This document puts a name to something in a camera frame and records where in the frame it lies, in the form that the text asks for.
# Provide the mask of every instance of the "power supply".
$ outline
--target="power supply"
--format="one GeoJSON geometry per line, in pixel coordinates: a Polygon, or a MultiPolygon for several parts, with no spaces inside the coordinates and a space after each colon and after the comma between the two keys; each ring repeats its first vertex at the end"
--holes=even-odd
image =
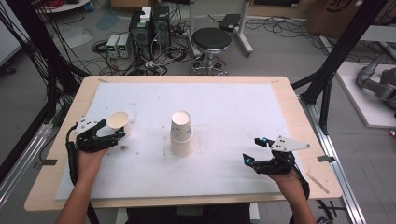
{"type": "Polygon", "coordinates": [[[111,35],[110,39],[108,39],[106,47],[108,56],[110,58],[118,58],[119,50],[117,48],[117,43],[119,42],[120,35],[111,35]]]}
{"type": "Polygon", "coordinates": [[[141,21],[140,13],[134,13],[129,25],[129,34],[131,35],[135,57],[139,59],[143,57],[145,60],[151,61],[151,43],[153,39],[152,22],[141,21]]]}
{"type": "Polygon", "coordinates": [[[119,42],[117,44],[119,48],[119,54],[121,58],[129,58],[132,51],[131,37],[127,34],[122,34],[120,36],[119,42]]]}
{"type": "Polygon", "coordinates": [[[233,32],[233,28],[238,24],[241,14],[227,14],[220,23],[220,29],[227,32],[233,32]]]}

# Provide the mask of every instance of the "wooden table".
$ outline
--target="wooden table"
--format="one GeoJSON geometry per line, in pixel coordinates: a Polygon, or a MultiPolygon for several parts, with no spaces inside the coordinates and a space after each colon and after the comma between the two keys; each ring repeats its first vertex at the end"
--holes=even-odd
{"type": "MultiPolygon", "coordinates": [[[[297,151],[306,171],[307,181],[311,187],[311,199],[338,198],[342,191],[338,181],[327,162],[319,162],[323,150],[314,131],[292,89],[285,77],[86,77],[70,107],[64,123],[55,138],[47,157],[57,160],[55,166],[43,166],[35,184],[26,200],[27,211],[60,210],[65,201],[57,201],[54,195],[67,163],[65,136],[69,128],[84,116],[95,95],[98,85],[102,82],[111,83],[254,83],[271,84],[276,94],[284,119],[288,124],[290,137],[309,143],[309,150],[297,151]]],[[[111,200],[92,200],[94,207],[131,207],[157,205],[186,205],[208,203],[250,203],[284,200],[281,194],[249,194],[249,195],[221,195],[221,196],[191,196],[173,198],[130,198],[111,200]]]]}

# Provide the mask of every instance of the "paper cup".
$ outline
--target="paper cup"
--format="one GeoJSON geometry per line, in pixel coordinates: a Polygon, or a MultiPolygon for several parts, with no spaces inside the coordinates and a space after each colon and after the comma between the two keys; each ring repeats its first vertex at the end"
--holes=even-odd
{"type": "Polygon", "coordinates": [[[124,128],[125,138],[131,135],[131,123],[129,122],[129,115],[125,112],[116,112],[107,119],[107,125],[115,132],[121,127],[124,128]]]}
{"type": "Polygon", "coordinates": [[[190,114],[177,111],[172,115],[171,138],[178,142],[186,142],[192,137],[190,114]]]}
{"type": "Polygon", "coordinates": [[[171,138],[171,148],[174,155],[179,157],[187,157],[192,153],[191,138],[185,142],[178,142],[171,138]]]}

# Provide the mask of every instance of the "white paper sheet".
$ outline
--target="white paper sheet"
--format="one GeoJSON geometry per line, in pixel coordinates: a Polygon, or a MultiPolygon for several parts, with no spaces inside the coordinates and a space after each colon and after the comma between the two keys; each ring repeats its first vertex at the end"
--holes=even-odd
{"type": "MultiPolygon", "coordinates": [[[[99,121],[116,111],[129,113],[132,135],[104,156],[92,198],[279,192],[242,157],[270,160],[270,149],[256,146],[254,138],[290,137],[271,85],[101,84],[86,117],[99,121]],[[170,148],[171,116],[180,109],[190,113],[193,131],[186,158],[170,148]]],[[[105,127],[99,135],[110,133],[105,127]]],[[[55,198],[66,199],[72,188],[66,166],[55,198]]]]}

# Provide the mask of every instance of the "human arm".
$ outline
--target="human arm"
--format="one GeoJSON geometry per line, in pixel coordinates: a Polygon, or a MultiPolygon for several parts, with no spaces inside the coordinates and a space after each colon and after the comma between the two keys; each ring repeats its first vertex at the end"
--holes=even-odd
{"type": "Polygon", "coordinates": [[[288,200],[296,224],[315,224],[314,215],[305,198],[299,176],[294,170],[285,175],[268,175],[279,186],[280,192],[288,200]]]}
{"type": "Polygon", "coordinates": [[[56,220],[57,224],[85,223],[92,186],[106,153],[107,149],[94,153],[78,151],[78,181],[56,220]]]}

